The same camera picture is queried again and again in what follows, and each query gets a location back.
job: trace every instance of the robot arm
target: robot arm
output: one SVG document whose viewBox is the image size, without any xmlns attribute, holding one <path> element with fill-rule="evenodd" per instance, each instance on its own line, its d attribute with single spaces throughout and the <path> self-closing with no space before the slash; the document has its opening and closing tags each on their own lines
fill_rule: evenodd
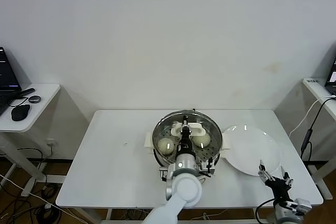
<svg viewBox="0 0 336 224">
<path fill-rule="evenodd" d="M 154 208 L 144 224 L 176 224 L 177 215 L 185 207 L 193 207 L 202 195 L 201 182 L 192 174 L 182 173 L 173 181 L 173 194 L 166 205 Z"/>
<path fill-rule="evenodd" d="M 311 205 L 309 201 L 304 199 L 290 199 L 288 190 L 292 187 L 293 179 L 289 177 L 283 167 L 281 167 L 281 172 L 283 179 L 271 176 L 266 171 L 263 161 L 260 160 L 259 177 L 266 186 L 272 189 L 274 195 L 274 223 L 300 224 L 303 222 L 304 215 L 311 210 Z"/>
</svg>

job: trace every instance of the laptop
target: laptop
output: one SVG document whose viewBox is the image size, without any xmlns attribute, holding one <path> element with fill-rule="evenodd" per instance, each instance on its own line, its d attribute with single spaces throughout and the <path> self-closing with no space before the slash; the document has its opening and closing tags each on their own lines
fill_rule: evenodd
<svg viewBox="0 0 336 224">
<path fill-rule="evenodd" d="M 8 108 L 11 98 L 20 91 L 20 84 L 8 61 L 5 50 L 0 47 L 0 115 Z"/>
</svg>

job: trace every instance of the desk leg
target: desk leg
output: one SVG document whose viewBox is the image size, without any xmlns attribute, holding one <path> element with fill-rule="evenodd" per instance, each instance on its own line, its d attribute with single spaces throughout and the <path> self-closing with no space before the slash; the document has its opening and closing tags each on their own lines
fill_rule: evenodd
<svg viewBox="0 0 336 224">
<path fill-rule="evenodd" d="M 40 166 L 40 171 L 43 171 L 44 168 L 47 166 L 47 163 L 42 163 Z M 33 187 L 35 186 L 35 183 L 55 183 L 55 184 L 63 184 L 64 180 L 65 180 L 66 176 L 63 175 L 45 175 L 43 177 L 43 179 L 35 179 L 33 177 L 30 178 L 30 180 L 28 181 L 28 183 L 26 184 L 24 190 L 21 193 L 22 197 L 28 197 L 29 193 L 31 192 L 31 190 L 33 189 Z"/>
<path fill-rule="evenodd" d="M 15 170 L 15 168 L 16 168 L 16 165 L 15 164 L 13 164 L 11 167 L 10 167 L 10 169 L 8 170 L 8 172 L 6 173 L 6 175 L 5 175 L 5 178 L 10 178 L 10 176 L 12 175 L 12 173 L 13 173 L 13 171 Z M 5 184 L 8 182 L 8 180 L 6 180 L 6 179 L 2 179 L 1 181 L 0 181 L 0 184 L 2 185 L 2 186 L 5 186 Z"/>
<path fill-rule="evenodd" d="M 75 208 L 77 212 L 79 212 L 81 215 L 83 215 L 85 218 L 87 218 L 89 221 L 91 221 L 93 224 L 100 224 L 101 217 L 94 209 L 89 208 Z"/>
<path fill-rule="evenodd" d="M 0 135 L 0 148 L 15 164 L 22 167 L 27 173 L 31 174 L 36 179 L 43 179 L 44 174 L 2 135 Z"/>
<path fill-rule="evenodd" d="M 109 209 L 107 210 L 106 219 L 107 219 L 107 220 L 111 220 L 111 218 L 112 218 L 112 208 L 109 208 Z"/>
<path fill-rule="evenodd" d="M 5 158 L 10 161 L 12 164 L 15 164 L 15 161 L 12 160 L 8 155 L 5 156 Z"/>
<path fill-rule="evenodd" d="M 325 167 L 326 165 L 329 164 L 329 162 L 326 163 L 324 166 L 322 166 L 318 170 L 316 169 L 316 167 L 314 165 L 309 165 L 308 166 L 308 169 L 311 173 L 312 179 L 314 180 L 316 186 L 320 189 L 320 192 L 321 192 L 323 198 L 326 199 L 326 200 L 333 198 L 332 194 L 330 193 L 330 191 L 327 187 L 327 185 L 323 181 L 323 177 L 327 176 L 333 170 L 333 169 L 330 170 L 330 167 Z"/>
</svg>

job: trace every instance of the white plate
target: white plate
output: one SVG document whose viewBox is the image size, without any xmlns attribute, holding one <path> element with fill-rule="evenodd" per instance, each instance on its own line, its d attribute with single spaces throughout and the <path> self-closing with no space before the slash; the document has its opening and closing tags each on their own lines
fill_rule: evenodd
<svg viewBox="0 0 336 224">
<path fill-rule="evenodd" d="M 269 173 L 275 172 L 281 163 L 277 143 L 264 131 L 250 125 L 237 125 L 223 133 L 231 148 L 225 151 L 228 162 L 237 170 L 258 176 L 260 160 Z"/>
</svg>

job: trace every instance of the white cable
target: white cable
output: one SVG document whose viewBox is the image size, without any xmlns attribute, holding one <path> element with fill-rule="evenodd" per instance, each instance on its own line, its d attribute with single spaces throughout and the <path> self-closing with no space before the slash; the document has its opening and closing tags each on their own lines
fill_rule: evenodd
<svg viewBox="0 0 336 224">
<path fill-rule="evenodd" d="M 305 115 L 304 118 L 301 120 L 301 122 L 298 124 L 298 126 L 296 126 L 296 127 L 294 128 L 294 130 L 292 130 L 292 131 L 289 133 L 289 135 L 288 135 L 289 137 L 290 137 L 290 136 L 292 135 L 292 133 L 293 133 L 294 131 L 296 131 L 297 128 L 300 127 L 300 125 L 304 122 L 304 120 L 307 118 L 307 116 L 308 116 L 309 112 L 311 111 L 311 109 L 313 108 L 313 106 L 314 106 L 317 102 L 319 102 L 320 100 L 322 100 L 322 99 L 326 99 L 326 98 L 336 98 L 336 95 L 329 95 L 329 96 L 327 96 L 327 97 L 322 97 L 322 98 L 319 98 L 319 99 L 317 99 L 316 101 L 314 101 L 314 103 L 310 106 L 309 110 L 307 111 L 306 115 Z"/>
<path fill-rule="evenodd" d="M 127 210 L 125 211 L 124 215 L 120 217 L 119 220 L 122 220 L 122 219 L 126 218 L 126 212 L 127 212 Z"/>
<path fill-rule="evenodd" d="M 202 216 L 203 220 L 210 220 L 210 218 L 209 218 L 209 216 L 206 214 L 206 212 L 204 212 L 202 215 L 203 215 L 203 216 Z"/>
<path fill-rule="evenodd" d="M 6 213 L 5 215 L 3 215 L 3 216 L 0 218 L 0 220 L 2 220 L 6 215 L 8 215 L 8 213 Z"/>
<path fill-rule="evenodd" d="M 16 184 L 15 184 L 13 181 L 11 181 L 10 179 L 8 179 L 8 178 L 5 178 L 4 176 L 2 176 L 1 174 L 0 174 L 0 177 L 2 177 L 2 178 L 4 178 L 5 180 L 7 180 L 7 181 L 11 182 L 11 183 L 12 183 L 14 186 L 16 186 L 16 187 L 20 188 L 21 190 L 23 190 L 23 191 L 26 191 L 26 190 L 25 190 L 25 189 L 23 189 L 22 187 L 20 187 L 20 186 L 16 185 Z M 74 215 L 72 215 L 72 214 L 69 214 L 68 212 L 66 212 L 66 211 L 62 210 L 61 208 L 59 208 L 59 207 L 55 206 L 54 204 L 52 204 L 52 203 L 49 203 L 48 201 L 46 201 L 46 200 L 42 199 L 41 197 L 39 197 L 39 196 L 37 196 L 37 195 L 35 195 L 35 194 L 32 194 L 32 193 L 30 193 L 30 192 L 28 192 L 28 193 L 29 193 L 30 195 L 32 195 L 32 196 L 34 196 L 34 197 L 36 197 L 36 198 L 39 198 L 40 200 L 43 200 L 43 201 L 44 201 L 45 203 L 47 203 L 47 204 L 51 204 L 53 207 L 57 208 L 58 210 L 61 210 L 62 212 L 66 213 L 67 215 L 70 215 L 71 217 L 73 217 L 73 218 L 75 218 L 75 219 L 79 220 L 80 222 L 82 222 L 82 223 L 85 223 L 85 224 L 88 224 L 86 221 L 84 221 L 84 220 L 82 220 L 82 219 L 78 218 L 77 216 L 74 216 Z"/>
<path fill-rule="evenodd" d="M 221 215 L 222 213 L 224 213 L 225 211 L 227 211 L 228 209 L 224 209 L 223 211 L 221 211 L 219 214 L 215 214 L 215 215 L 202 215 L 200 217 L 195 217 L 195 218 L 192 218 L 190 220 L 195 220 L 195 219 L 201 219 L 203 217 L 209 217 L 209 216 L 217 216 L 217 215 Z"/>
</svg>

